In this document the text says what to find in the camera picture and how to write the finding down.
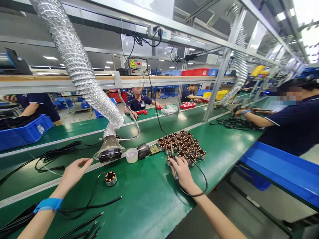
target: yellow warning sign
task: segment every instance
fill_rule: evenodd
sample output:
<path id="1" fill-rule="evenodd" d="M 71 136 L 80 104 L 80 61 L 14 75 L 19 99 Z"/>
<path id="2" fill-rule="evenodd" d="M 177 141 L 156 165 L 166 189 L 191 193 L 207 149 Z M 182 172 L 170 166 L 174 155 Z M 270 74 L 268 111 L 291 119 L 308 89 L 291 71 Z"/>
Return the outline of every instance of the yellow warning sign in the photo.
<path id="1" fill-rule="evenodd" d="M 135 64 L 134 60 L 131 60 L 130 67 L 137 67 L 137 65 Z"/>

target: electrical cord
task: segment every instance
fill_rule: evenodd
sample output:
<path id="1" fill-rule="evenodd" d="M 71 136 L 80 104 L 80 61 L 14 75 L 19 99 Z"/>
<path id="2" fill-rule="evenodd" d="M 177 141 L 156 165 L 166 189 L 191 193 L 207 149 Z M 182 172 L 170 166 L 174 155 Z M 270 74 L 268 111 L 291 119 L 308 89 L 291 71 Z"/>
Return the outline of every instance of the electrical cord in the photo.
<path id="1" fill-rule="evenodd" d="M 148 73 L 148 76 L 149 76 L 149 81 L 150 81 L 151 88 L 152 88 L 152 90 L 153 90 L 153 86 L 152 86 L 152 82 L 151 82 L 151 77 L 150 77 L 150 74 L 149 74 L 149 73 Z M 160 127 L 161 131 L 162 131 L 165 135 L 167 135 L 168 137 L 170 137 L 170 138 L 173 139 L 173 137 L 171 137 L 169 134 L 167 134 L 167 133 L 164 132 L 164 130 L 163 130 L 163 128 L 162 128 L 162 125 L 160 124 L 160 119 L 159 119 L 159 114 L 158 114 L 158 112 L 157 112 L 157 108 L 155 108 L 155 109 L 156 109 L 156 116 L 157 116 L 157 120 L 158 120 L 158 122 L 159 122 L 159 127 Z M 189 156 L 189 154 L 187 153 L 187 150 L 185 150 L 185 148 L 184 148 L 182 145 L 180 145 L 178 142 L 177 142 L 177 144 L 178 144 L 179 146 L 181 146 L 181 148 L 182 148 L 182 149 L 186 152 L 186 154 Z M 203 192 L 200 193 L 200 194 L 195 194 L 195 195 L 188 194 L 187 192 L 185 192 L 185 191 L 182 189 L 182 187 L 181 187 L 180 184 L 179 184 L 178 179 L 176 180 L 176 182 L 177 182 L 179 188 L 181 189 L 181 191 L 182 191 L 183 193 L 185 193 L 186 195 L 191 196 L 191 197 L 199 197 L 199 196 L 204 195 L 204 194 L 206 193 L 206 191 L 207 191 L 207 189 L 208 189 L 208 182 L 207 182 L 207 178 L 206 178 L 205 174 L 203 173 L 203 171 L 199 168 L 199 166 L 198 166 L 195 162 L 193 162 L 193 163 L 194 163 L 194 165 L 196 165 L 196 167 L 200 170 L 200 172 L 203 174 L 203 177 L 204 177 L 204 179 L 205 179 L 206 187 L 205 187 L 205 189 L 203 190 Z"/>

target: metal shelf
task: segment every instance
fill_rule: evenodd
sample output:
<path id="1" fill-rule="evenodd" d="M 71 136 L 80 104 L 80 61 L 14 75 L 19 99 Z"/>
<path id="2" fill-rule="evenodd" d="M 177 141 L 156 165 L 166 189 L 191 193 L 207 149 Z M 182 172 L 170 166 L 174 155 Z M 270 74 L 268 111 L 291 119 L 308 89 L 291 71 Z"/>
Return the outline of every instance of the metal shelf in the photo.
<path id="1" fill-rule="evenodd" d="M 114 76 L 96 76 L 103 90 L 114 88 L 150 87 L 148 76 L 119 76 L 115 83 Z M 225 76 L 223 82 L 233 81 L 234 77 Z M 151 76 L 152 86 L 213 83 L 215 76 Z M 0 76 L 0 95 L 27 94 L 42 92 L 77 91 L 69 76 Z"/>

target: worker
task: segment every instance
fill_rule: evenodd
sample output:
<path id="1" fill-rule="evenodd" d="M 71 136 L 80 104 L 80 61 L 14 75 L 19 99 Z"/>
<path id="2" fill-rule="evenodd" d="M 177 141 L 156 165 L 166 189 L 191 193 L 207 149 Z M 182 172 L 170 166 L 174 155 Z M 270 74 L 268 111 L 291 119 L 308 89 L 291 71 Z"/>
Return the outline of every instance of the worker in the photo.
<path id="1" fill-rule="evenodd" d="M 44 238 L 59 207 L 58 205 L 61 204 L 66 194 L 82 178 L 92 163 L 92 158 L 81 158 L 66 167 L 59 185 L 49 197 L 50 201 L 43 201 L 43 207 L 39 208 L 39 211 L 21 232 L 18 239 Z"/>
<path id="2" fill-rule="evenodd" d="M 184 87 L 181 102 L 186 102 L 190 100 L 209 99 L 209 97 L 196 96 L 194 94 L 195 90 L 196 90 L 196 85 L 189 85 L 188 89 Z"/>
<path id="3" fill-rule="evenodd" d="M 5 96 L 4 99 L 13 103 L 18 102 L 22 106 L 24 111 L 20 116 L 45 114 L 56 126 L 62 125 L 60 116 L 47 93 L 17 94 L 16 97 Z"/>
<path id="4" fill-rule="evenodd" d="M 139 115 L 136 113 L 136 111 L 145 110 L 145 107 L 146 107 L 145 104 L 155 105 L 155 101 L 148 96 L 142 95 L 141 87 L 133 87 L 132 91 L 133 91 L 133 95 L 127 99 L 126 105 L 130 108 L 131 112 L 133 113 L 133 116 L 137 119 Z M 158 102 L 156 102 L 156 106 L 163 107 Z M 124 109 L 124 113 L 130 114 L 130 112 L 127 110 L 126 107 Z"/>
<path id="5" fill-rule="evenodd" d="M 172 163 L 171 169 L 173 175 L 175 174 L 174 169 L 176 169 L 180 186 L 191 195 L 201 194 L 202 190 L 194 183 L 186 159 L 179 157 L 175 157 L 175 159 L 176 161 L 172 158 L 168 158 Z M 193 199 L 206 214 L 220 239 L 246 238 L 205 194 L 193 197 Z"/>
<path id="6" fill-rule="evenodd" d="M 258 141 L 300 156 L 319 144 L 319 79 L 292 79 L 275 90 L 272 95 L 295 104 L 276 113 L 256 108 L 265 117 L 249 110 L 238 110 L 235 115 L 266 127 Z"/>

